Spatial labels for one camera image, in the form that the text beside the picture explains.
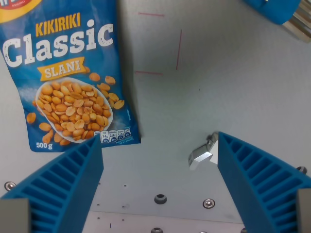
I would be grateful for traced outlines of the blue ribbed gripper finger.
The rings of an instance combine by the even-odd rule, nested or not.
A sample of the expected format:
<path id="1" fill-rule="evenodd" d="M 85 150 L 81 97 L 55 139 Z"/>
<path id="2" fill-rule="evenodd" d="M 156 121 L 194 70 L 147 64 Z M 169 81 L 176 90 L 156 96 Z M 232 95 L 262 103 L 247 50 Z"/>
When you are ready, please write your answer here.
<path id="1" fill-rule="evenodd" d="M 277 157 L 219 133 L 218 169 L 249 233 L 296 233 L 296 195 L 311 179 Z"/>
<path id="2" fill-rule="evenodd" d="M 104 170 L 95 136 L 68 149 L 1 197 L 27 199 L 33 233 L 81 233 Z"/>

